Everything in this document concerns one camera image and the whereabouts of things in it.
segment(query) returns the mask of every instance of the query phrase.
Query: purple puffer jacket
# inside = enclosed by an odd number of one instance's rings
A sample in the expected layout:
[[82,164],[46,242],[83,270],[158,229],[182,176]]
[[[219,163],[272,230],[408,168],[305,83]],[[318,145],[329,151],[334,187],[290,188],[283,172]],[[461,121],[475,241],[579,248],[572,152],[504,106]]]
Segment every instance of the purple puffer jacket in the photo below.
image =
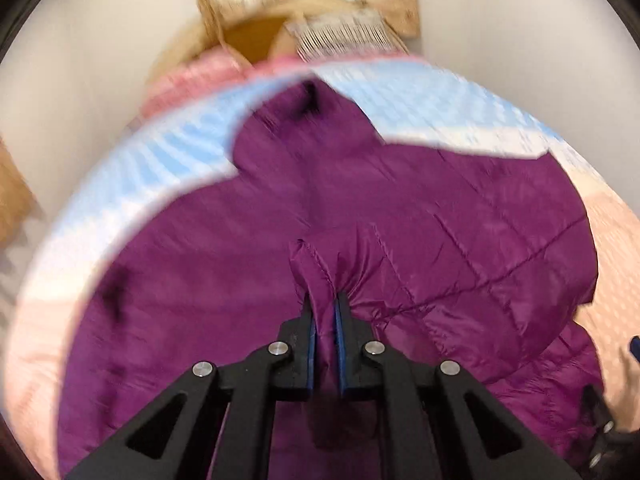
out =
[[246,121],[233,161],[238,176],[175,200],[97,287],[66,368],[63,475],[194,362],[271,342],[306,291],[321,391],[278,406],[271,479],[379,477],[374,413],[335,402],[338,290],[380,340],[460,362],[559,454],[588,433],[580,394],[600,369],[572,316],[593,296],[596,252],[551,155],[384,144],[313,79]]

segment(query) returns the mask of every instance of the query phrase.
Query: metal pin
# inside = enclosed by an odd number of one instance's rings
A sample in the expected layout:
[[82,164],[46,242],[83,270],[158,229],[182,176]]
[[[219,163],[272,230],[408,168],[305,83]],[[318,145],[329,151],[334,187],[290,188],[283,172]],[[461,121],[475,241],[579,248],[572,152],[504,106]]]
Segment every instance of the metal pin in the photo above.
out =
[[364,345],[364,350],[367,354],[379,355],[385,351],[385,346],[380,341],[369,341]]
[[283,341],[276,341],[269,345],[269,353],[273,355],[283,355],[289,351],[289,345]]
[[594,456],[591,459],[591,462],[589,462],[589,469],[593,469],[594,467],[596,467],[601,458],[602,458],[602,453],[598,453],[596,456]]
[[200,361],[193,365],[191,371],[193,372],[193,375],[206,377],[213,371],[213,366],[211,363],[207,363],[206,361]]
[[455,361],[443,361],[440,364],[440,370],[445,375],[458,375],[460,373],[460,365]]

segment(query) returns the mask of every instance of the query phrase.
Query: white wall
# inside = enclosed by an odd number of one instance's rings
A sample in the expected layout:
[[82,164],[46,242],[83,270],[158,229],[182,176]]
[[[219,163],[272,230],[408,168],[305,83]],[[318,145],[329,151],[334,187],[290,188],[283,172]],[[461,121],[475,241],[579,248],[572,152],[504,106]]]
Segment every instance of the white wall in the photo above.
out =
[[640,52],[606,0],[420,0],[424,53],[561,134],[640,213]]
[[27,20],[0,64],[0,136],[39,208],[0,257],[0,313],[50,223],[135,116],[154,59],[197,15],[195,0],[43,0]]

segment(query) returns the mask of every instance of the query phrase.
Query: mattress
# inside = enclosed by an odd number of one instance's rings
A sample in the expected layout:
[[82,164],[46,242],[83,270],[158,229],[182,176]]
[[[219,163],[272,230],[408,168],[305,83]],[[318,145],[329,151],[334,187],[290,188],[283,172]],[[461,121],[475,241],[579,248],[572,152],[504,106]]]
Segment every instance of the mattress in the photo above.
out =
[[41,475],[58,478],[56,415],[84,306],[131,236],[178,194],[229,178],[234,132],[265,99],[309,73],[354,100],[387,142],[535,157],[551,152],[584,200],[600,277],[576,315],[593,337],[618,424],[637,427],[640,222],[567,142],[481,86],[413,57],[290,62],[157,110],[87,177],[40,248],[18,300],[5,360],[8,419]]

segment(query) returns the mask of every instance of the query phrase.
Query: pink fabric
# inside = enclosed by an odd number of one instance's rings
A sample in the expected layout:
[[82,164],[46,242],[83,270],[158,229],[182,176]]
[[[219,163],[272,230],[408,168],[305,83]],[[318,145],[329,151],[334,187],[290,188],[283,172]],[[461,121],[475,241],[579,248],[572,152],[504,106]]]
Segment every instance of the pink fabric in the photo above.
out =
[[148,90],[140,109],[144,119],[203,95],[244,81],[245,70],[223,47],[204,53],[194,62],[161,77]]
[[[389,57],[407,57],[404,52],[372,54],[370,56],[345,56],[335,61],[371,60]],[[229,88],[239,82],[264,76],[285,75],[307,70],[326,61],[306,63],[298,56],[282,56],[261,61],[253,67],[242,68],[222,47],[217,47],[197,60],[165,75],[154,83],[140,108],[140,116],[131,131],[137,130],[145,121],[159,114],[179,108],[213,92]]]

